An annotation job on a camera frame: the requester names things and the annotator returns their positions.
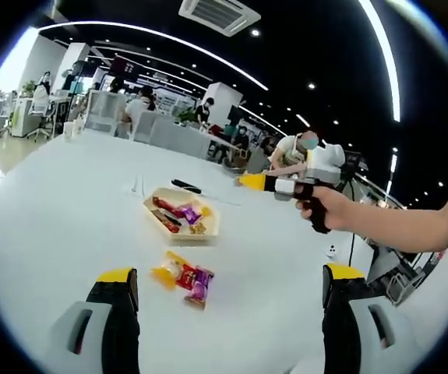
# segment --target air conditioner vent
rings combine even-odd
[[[178,14],[231,37],[261,16],[233,0],[184,0]]]

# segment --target hand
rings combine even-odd
[[[347,221],[350,219],[350,207],[352,202],[343,194],[328,189],[327,187],[314,187],[312,194],[326,208],[326,219],[324,224],[330,230],[343,231],[347,227]],[[297,209],[302,211],[302,217],[306,220],[310,219],[312,210],[309,209],[309,201],[298,201]]]

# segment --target purple candy wrapper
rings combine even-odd
[[[183,212],[185,219],[187,220],[188,224],[193,226],[196,224],[201,217],[202,214],[198,214],[191,206],[189,205],[183,205],[179,207],[180,211]]]
[[[215,274],[211,271],[196,267],[196,278],[192,290],[184,297],[184,300],[204,309],[208,295],[208,285],[214,276]]]

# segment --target floor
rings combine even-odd
[[[8,134],[0,138],[0,183],[19,162],[46,142],[47,140],[42,136],[37,139],[37,142],[34,142],[33,137],[32,139],[16,138]]]

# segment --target black ceiling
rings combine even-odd
[[[390,175],[392,148],[399,161],[392,195],[413,207],[438,207],[448,196],[448,68],[416,30],[385,2],[372,1],[392,47],[400,85],[402,119],[393,121],[390,84],[374,30],[358,0],[287,0],[280,3],[242,0],[261,14],[253,27],[227,38],[182,18],[182,0],[64,0],[60,13],[69,20],[103,20],[147,27],[205,48],[265,84],[265,91],[226,65],[153,34],[114,26],[53,29],[44,36],[85,41],[96,46],[123,47],[147,58],[135,61],[180,75],[164,62],[194,69],[214,81],[236,84],[246,107],[286,133],[306,127],[300,114],[329,143],[360,150],[368,161],[368,178],[382,188]],[[435,11],[432,0],[428,10]],[[442,9],[436,19],[447,23]],[[38,26],[51,23],[42,17]],[[113,51],[101,50],[107,56]],[[204,78],[185,72],[184,78],[206,86]],[[174,82],[192,90],[183,82]],[[308,89],[314,83],[314,90]]]

